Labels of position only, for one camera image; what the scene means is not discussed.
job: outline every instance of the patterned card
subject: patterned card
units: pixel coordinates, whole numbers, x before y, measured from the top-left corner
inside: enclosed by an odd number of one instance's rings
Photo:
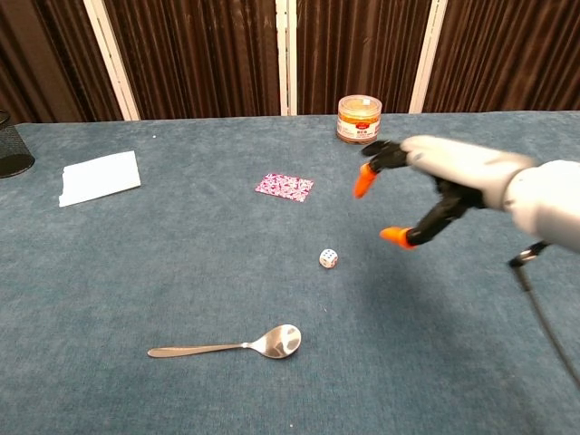
[[[299,179],[280,174],[268,174],[257,186],[256,192],[266,193],[275,197],[305,202],[314,182],[310,179]]]

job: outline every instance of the robotic hand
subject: robotic hand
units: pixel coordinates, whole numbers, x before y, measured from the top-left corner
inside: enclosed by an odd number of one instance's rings
[[[411,166],[431,175],[441,201],[413,228],[388,227],[381,237],[408,249],[431,241],[469,208],[512,214],[517,227],[547,244],[580,253],[580,163],[556,160],[537,166],[522,154],[432,136],[402,143],[376,141],[361,167],[354,195],[361,198],[383,169]]]

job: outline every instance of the brown curtain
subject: brown curtain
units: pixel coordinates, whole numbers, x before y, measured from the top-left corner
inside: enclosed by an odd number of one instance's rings
[[[449,0],[423,111],[580,110],[580,1]]]
[[[298,0],[298,110],[336,113],[363,93],[407,112],[429,17],[428,0]]]
[[[0,109],[12,123],[122,119],[81,1],[0,1]]]
[[[280,113],[275,0],[106,0],[143,119]]]

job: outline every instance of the white die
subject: white die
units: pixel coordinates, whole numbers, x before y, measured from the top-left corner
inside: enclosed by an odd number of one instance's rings
[[[338,255],[332,249],[325,249],[320,255],[318,261],[320,261],[320,264],[327,269],[332,269],[336,266]]]

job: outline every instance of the jar lid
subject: jar lid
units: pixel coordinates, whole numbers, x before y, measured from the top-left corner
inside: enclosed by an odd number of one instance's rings
[[[368,95],[348,95],[338,102],[339,113],[357,117],[375,116],[381,109],[381,101]]]

